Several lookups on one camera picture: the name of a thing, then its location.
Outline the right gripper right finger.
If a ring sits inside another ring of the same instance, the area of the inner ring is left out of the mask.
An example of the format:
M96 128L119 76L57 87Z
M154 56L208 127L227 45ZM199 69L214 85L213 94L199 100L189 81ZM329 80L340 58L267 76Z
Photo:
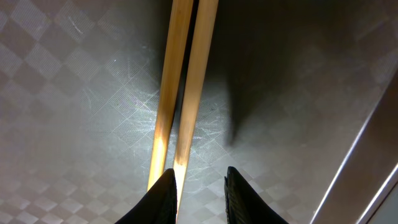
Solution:
M233 166L224 177L224 195L227 224L288 224Z

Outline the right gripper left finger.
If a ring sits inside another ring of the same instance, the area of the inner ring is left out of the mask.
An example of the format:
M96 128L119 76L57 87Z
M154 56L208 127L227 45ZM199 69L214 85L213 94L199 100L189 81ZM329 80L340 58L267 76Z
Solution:
M116 224L176 224L175 172L167 169L150 190Z

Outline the wooden chopstick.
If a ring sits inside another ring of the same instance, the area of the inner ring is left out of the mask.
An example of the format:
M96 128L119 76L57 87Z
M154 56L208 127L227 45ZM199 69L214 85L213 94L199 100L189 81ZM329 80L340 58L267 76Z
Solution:
M174 0L172 3L154 129L148 189L156 183L164 172L193 3L193 0Z
M182 200L217 8L218 0L198 2L173 166L177 184L177 208Z

